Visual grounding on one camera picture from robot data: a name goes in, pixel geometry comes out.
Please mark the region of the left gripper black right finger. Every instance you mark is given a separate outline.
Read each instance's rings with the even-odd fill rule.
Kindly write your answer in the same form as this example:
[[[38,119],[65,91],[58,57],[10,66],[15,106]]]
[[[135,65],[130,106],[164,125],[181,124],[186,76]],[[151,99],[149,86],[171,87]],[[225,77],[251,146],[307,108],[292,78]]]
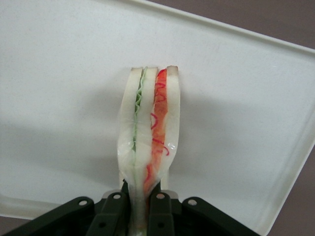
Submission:
[[[162,192],[160,182],[154,187],[149,198],[147,235],[175,235],[171,198],[167,193]]]

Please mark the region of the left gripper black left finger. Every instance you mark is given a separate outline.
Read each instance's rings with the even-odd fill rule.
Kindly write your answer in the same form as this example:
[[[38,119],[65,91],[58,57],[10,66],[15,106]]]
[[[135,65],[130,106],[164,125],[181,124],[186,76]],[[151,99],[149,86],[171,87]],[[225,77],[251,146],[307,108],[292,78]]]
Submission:
[[[128,234],[128,184],[121,190],[106,192],[99,202],[100,211],[87,231],[89,236],[126,236]]]

